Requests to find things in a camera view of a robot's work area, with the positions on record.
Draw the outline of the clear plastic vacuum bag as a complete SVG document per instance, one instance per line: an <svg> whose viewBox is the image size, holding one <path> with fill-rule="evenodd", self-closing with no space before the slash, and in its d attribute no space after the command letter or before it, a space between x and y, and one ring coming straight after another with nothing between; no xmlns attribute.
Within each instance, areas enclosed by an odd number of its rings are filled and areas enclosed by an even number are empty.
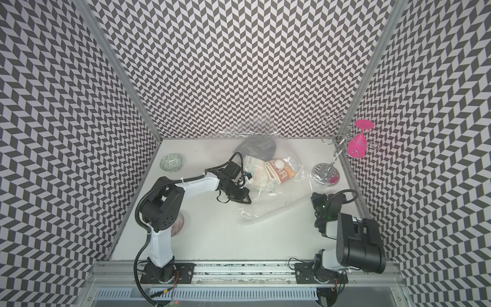
<svg viewBox="0 0 491 307"><path fill-rule="evenodd" d="M231 128L221 137L238 139L235 151L243 157L250 204L240 210L240 221L253 224L299 205L314 192L315 183L294 144L277 131L253 132Z"/></svg>

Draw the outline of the grey towel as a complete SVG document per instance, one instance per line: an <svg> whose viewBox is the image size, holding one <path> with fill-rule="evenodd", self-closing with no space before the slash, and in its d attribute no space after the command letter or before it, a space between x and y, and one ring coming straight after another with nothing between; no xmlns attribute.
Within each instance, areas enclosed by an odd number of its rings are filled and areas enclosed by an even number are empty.
<svg viewBox="0 0 491 307"><path fill-rule="evenodd" d="M243 157L250 156L262 161L270 161L276 153L276 140L271 136L250 136L245 138L234 150Z"/></svg>

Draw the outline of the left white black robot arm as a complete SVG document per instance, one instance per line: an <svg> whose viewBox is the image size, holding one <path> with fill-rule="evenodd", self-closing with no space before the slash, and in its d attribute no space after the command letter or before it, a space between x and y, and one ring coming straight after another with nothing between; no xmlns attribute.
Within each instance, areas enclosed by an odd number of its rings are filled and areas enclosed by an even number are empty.
<svg viewBox="0 0 491 307"><path fill-rule="evenodd" d="M204 174L186 179L159 178L137 204L135 220L147 238L134 261L136 280L143 284L169 283L177 279L171 247L171 228L178 219L184 200L218 191L229 202L249 205L252 199L246 183L253 175L233 161Z"/></svg>

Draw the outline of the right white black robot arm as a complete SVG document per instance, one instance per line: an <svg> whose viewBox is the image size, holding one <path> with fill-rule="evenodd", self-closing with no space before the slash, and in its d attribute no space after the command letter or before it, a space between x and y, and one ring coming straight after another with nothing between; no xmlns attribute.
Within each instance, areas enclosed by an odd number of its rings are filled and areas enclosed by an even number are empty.
<svg viewBox="0 0 491 307"><path fill-rule="evenodd" d="M355 202L358 192L344 189L334 194L313 193L314 227L334 240L332 249L321 249L313 261L313 276L321 283L342 282L341 271L352 268L381 274L386 269L386 255L378 222L360 219L341 211Z"/></svg>

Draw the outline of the pink plastic wine glass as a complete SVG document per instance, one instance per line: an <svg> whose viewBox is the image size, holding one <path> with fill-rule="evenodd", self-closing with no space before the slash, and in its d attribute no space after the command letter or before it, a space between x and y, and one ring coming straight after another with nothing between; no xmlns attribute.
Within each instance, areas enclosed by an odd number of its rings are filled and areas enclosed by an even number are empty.
<svg viewBox="0 0 491 307"><path fill-rule="evenodd" d="M369 120L357 120L354 124L355 136L351 138L347 146L348 156L356 159L361 159L366 155L368 149L368 141L364 133L375 127L375 124Z"/></svg>

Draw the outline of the green patterned small bowl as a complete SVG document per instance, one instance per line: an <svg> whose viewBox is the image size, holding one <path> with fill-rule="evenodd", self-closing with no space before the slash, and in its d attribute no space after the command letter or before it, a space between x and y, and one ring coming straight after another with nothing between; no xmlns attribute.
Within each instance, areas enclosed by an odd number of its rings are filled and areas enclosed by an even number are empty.
<svg viewBox="0 0 491 307"><path fill-rule="evenodd" d="M183 158L179 153L169 153L159 162L160 169L167 172L178 172L183 166Z"/></svg>

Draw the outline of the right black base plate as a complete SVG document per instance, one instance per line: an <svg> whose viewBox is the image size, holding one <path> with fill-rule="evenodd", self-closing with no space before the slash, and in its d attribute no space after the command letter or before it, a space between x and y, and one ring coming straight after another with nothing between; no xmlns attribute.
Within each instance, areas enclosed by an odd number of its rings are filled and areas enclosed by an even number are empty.
<svg viewBox="0 0 491 307"><path fill-rule="evenodd" d="M341 271L326 269L322 266L316 268L313 262L298 262L294 264L297 284L348 284L348 276Z"/></svg>

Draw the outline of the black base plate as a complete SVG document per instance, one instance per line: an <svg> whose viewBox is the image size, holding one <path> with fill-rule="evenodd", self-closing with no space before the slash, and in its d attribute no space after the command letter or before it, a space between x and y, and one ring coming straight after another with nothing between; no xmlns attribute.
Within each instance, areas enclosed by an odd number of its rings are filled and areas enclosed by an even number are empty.
<svg viewBox="0 0 491 307"><path fill-rule="evenodd" d="M348 276L341 271L326 269L322 266L316 268L313 262L298 262L294 264L297 284L348 284Z"/></svg>
<svg viewBox="0 0 491 307"><path fill-rule="evenodd" d="M171 263L160 268L150 262L144 266L139 281L142 284L191 284L195 267L194 263Z"/></svg>

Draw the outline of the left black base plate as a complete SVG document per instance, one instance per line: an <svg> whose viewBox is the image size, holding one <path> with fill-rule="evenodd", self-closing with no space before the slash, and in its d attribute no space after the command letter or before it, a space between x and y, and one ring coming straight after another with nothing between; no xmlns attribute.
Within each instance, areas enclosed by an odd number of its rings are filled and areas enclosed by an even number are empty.
<svg viewBox="0 0 491 307"><path fill-rule="evenodd" d="M144 266L139 281L142 284L191 284L195 267L194 263L171 263L160 268L150 262Z"/></svg>

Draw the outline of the aluminium mounting rail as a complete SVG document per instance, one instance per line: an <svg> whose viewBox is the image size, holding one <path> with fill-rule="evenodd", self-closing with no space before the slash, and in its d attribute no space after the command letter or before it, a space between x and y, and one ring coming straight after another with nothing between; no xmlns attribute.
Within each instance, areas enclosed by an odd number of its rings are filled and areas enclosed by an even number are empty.
<svg viewBox="0 0 491 307"><path fill-rule="evenodd" d="M177 285L183 287L297 286L301 273L294 271L295 260L211 261L193 260L193 269L184 269L186 261L176 262L180 268ZM389 261L382 274L346 269L349 287L403 287L406 282L398 266ZM83 286L132 287L136 285L131 261L96 262Z"/></svg>

